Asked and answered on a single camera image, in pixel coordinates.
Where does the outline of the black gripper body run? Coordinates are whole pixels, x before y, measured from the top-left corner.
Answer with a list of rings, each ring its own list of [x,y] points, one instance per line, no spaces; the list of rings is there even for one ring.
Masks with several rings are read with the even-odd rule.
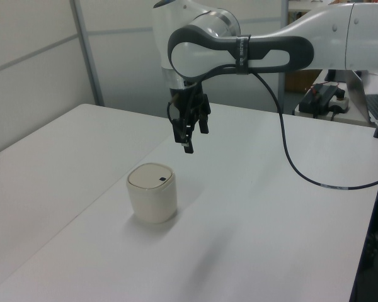
[[[171,100],[168,103],[168,119],[172,122],[170,106],[173,105],[180,114],[180,118],[188,120],[194,125],[198,122],[200,112],[211,114],[208,96],[203,92],[202,83],[198,82],[184,89],[169,89]]]

